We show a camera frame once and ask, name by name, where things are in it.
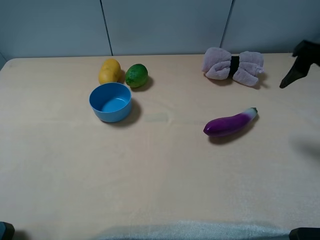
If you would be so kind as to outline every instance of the black band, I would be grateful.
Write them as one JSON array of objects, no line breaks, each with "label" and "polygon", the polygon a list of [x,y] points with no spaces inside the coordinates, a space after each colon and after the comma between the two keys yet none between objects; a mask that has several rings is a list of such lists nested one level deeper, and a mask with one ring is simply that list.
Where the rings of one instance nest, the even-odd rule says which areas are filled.
[{"label": "black band", "polygon": [[239,68],[239,56],[231,56],[229,77],[232,78]]}]

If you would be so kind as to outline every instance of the toy eggplant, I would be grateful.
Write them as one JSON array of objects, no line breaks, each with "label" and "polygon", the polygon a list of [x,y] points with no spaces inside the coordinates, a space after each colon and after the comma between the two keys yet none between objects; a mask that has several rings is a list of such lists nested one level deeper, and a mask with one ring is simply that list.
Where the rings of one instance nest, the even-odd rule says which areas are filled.
[{"label": "toy eggplant", "polygon": [[208,122],[203,132],[209,137],[224,137],[236,133],[248,125],[256,116],[258,111],[250,107],[242,113],[214,119]]}]

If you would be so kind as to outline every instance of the black object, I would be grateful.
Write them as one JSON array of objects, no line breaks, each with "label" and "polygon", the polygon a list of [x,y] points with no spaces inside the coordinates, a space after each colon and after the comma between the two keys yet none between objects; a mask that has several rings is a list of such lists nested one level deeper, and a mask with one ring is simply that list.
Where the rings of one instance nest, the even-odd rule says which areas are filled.
[{"label": "black object", "polygon": [[320,66],[320,44],[303,40],[294,48],[292,56],[297,58],[290,71],[282,80],[280,84],[281,89],[307,76],[311,64]]},{"label": "black object", "polygon": [[0,240],[11,240],[15,234],[12,224],[0,221]]},{"label": "black object", "polygon": [[239,56],[231,56],[229,78],[232,78],[239,68]]},{"label": "black object", "polygon": [[290,240],[320,240],[320,228],[299,227],[289,234]]}]

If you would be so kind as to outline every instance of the yellow lemon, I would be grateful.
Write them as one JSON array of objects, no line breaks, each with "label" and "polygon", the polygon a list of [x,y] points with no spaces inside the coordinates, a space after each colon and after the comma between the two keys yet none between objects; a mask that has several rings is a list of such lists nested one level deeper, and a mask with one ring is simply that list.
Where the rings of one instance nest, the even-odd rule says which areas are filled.
[{"label": "yellow lemon", "polygon": [[107,84],[117,82],[121,75],[121,67],[117,60],[113,58],[107,59],[99,72],[99,83]]}]

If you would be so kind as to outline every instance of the rolled towel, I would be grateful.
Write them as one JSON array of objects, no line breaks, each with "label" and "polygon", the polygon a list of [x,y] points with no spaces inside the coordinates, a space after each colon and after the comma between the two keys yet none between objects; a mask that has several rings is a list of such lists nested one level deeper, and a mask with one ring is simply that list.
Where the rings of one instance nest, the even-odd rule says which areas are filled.
[{"label": "rolled towel", "polygon": [[[256,85],[259,81],[258,74],[264,72],[263,55],[260,52],[245,51],[239,54],[238,63],[232,59],[230,52],[219,47],[210,47],[204,54],[202,72],[205,72],[205,76],[209,79],[224,80],[232,77],[243,85],[249,87]],[[234,74],[230,72],[232,64],[238,64]]]}]

